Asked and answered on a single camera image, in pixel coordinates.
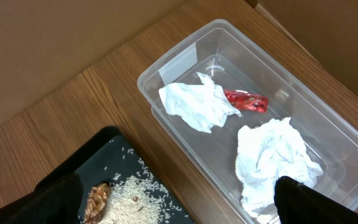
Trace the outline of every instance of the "clear plastic container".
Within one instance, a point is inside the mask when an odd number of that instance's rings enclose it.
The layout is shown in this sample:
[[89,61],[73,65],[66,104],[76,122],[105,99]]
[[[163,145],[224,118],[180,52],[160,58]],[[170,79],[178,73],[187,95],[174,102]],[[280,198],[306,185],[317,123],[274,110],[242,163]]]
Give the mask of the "clear plastic container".
[[[224,89],[267,96],[268,111],[229,116],[211,134],[192,129],[179,116],[166,114],[158,90],[172,82],[201,84],[196,72],[211,75]],[[358,132],[227,21],[215,20],[191,34],[148,68],[137,84],[157,120],[245,222],[279,222],[277,214],[255,219],[242,209],[242,184],[234,172],[238,130],[272,118],[290,116],[308,154],[323,168],[314,189],[352,210],[358,207]]]

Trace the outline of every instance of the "white crumpled paper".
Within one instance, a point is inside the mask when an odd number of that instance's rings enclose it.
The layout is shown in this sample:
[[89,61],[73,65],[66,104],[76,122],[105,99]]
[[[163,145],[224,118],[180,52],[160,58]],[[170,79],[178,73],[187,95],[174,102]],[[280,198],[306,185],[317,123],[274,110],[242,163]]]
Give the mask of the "white crumpled paper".
[[197,131],[211,133],[215,125],[223,127],[229,115],[242,116],[224,95],[220,85],[212,79],[197,72],[204,85],[186,85],[171,83],[159,89],[165,111],[170,115],[179,115]]
[[261,127],[242,127],[238,132],[236,175],[243,183],[242,207],[256,217],[274,203],[276,180],[287,175],[313,188],[323,170],[306,154],[299,132],[290,118],[271,119]]

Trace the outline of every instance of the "transparent storage box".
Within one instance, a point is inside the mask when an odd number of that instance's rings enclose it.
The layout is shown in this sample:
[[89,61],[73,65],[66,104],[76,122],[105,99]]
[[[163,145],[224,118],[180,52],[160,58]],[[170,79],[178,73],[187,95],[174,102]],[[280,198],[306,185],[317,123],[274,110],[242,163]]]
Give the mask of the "transparent storage box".
[[[158,90],[173,82],[200,85],[196,72],[210,75],[224,89],[268,97],[268,111],[241,111],[243,117],[229,116],[211,134],[192,129],[179,116],[166,114]],[[358,207],[358,132],[227,21],[215,20],[191,34],[148,68],[137,84],[156,119],[245,222],[279,222],[277,213],[251,218],[243,210],[242,184],[234,172],[238,130],[272,118],[290,116],[311,159],[323,168],[314,189],[352,210]]]

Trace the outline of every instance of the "black tray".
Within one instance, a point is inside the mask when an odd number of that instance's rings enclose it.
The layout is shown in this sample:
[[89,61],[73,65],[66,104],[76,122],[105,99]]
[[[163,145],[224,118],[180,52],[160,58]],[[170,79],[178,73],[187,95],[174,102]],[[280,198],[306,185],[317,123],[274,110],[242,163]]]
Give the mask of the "black tray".
[[[143,160],[136,154],[136,150],[125,140],[117,128],[111,126],[105,127],[64,163],[46,176],[35,189],[41,189],[70,172],[76,172],[80,176],[84,186],[83,199],[78,211],[78,218],[82,220],[88,192],[92,186],[98,185],[101,182],[108,182],[112,185],[119,184],[120,182],[125,182],[132,175],[140,179],[151,178],[150,174],[152,174],[153,181],[161,184],[161,181],[141,161]],[[113,180],[117,173],[121,174],[121,176],[117,180]],[[159,198],[159,196],[163,198],[165,195],[164,200],[167,205],[165,208],[169,209],[165,212],[170,214],[169,223],[194,223],[183,206],[172,194],[165,194],[156,190],[154,192],[150,191],[150,195],[153,195],[155,198]]]

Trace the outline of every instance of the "red candy wrapper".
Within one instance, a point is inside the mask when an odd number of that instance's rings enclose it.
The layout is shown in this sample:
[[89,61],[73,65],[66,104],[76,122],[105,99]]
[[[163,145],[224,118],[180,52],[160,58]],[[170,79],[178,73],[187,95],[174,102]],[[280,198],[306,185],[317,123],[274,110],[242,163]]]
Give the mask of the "red candy wrapper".
[[224,90],[226,98],[233,107],[239,110],[250,110],[264,113],[267,111],[269,99],[258,94],[251,94],[241,90]]

